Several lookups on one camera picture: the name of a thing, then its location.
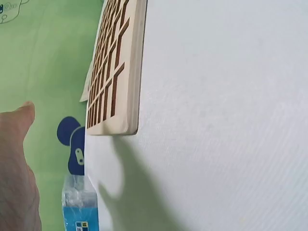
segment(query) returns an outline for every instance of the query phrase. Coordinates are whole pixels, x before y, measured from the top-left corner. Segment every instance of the skin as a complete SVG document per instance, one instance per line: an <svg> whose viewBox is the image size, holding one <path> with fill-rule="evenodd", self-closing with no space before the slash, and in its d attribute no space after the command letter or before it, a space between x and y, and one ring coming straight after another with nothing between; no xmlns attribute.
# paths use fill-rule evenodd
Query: skin
<svg viewBox="0 0 308 231"><path fill-rule="evenodd" d="M24 139L35 118L32 102L0 113L0 230L41 231L39 191L26 163Z"/></svg>

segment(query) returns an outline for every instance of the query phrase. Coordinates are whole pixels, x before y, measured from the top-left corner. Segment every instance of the plastic packaging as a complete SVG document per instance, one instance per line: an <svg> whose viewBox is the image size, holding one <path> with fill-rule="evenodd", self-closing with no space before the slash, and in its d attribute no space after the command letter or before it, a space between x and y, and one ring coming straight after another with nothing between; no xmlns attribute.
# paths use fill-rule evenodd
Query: plastic packaging
<svg viewBox="0 0 308 231"><path fill-rule="evenodd" d="M99 231L97 194L87 177L65 178L62 206L66 231Z"/></svg>

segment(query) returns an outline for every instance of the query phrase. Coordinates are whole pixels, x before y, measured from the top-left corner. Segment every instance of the green background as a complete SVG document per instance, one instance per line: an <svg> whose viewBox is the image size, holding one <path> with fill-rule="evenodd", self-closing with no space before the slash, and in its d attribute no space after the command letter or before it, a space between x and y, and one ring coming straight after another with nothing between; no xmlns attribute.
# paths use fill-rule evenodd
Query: green background
<svg viewBox="0 0 308 231"><path fill-rule="evenodd" d="M44 231L64 230L61 190L70 148L56 131L66 116L85 124L86 104L78 101L101 9L101 0L30 0L0 24L0 111L26 100L36 106L25 154L37 178Z"/></svg>

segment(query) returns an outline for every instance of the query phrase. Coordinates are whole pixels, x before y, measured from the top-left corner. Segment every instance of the wooden board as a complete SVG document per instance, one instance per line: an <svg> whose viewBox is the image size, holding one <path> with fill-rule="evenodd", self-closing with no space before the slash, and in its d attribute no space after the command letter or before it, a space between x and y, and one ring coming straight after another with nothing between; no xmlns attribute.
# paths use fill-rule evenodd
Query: wooden board
<svg viewBox="0 0 308 231"><path fill-rule="evenodd" d="M137 132L146 3L108 0L104 9L90 84L90 135Z"/></svg>

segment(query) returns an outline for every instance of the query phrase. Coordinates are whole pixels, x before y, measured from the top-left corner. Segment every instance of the cartoon drawing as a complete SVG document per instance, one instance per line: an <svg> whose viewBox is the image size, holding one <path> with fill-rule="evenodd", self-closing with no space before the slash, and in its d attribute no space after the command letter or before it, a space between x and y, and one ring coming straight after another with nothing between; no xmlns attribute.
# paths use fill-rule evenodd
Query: cartoon drawing
<svg viewBox="0 0 308 231"><path fill-rule="evenodd" d="M0 24L8 23L19 15L20 6L29 0L8 0L2 3L0 0Z"/></svg>
<svg viewBox="0 0 308 231"><path fill-rule="evenodd" d="M82 127L75 118L65 117L58 126L57 136L63 145L71 148L68 160L69 172L73 175L83 176L85 174L85 127Z"/></svg>

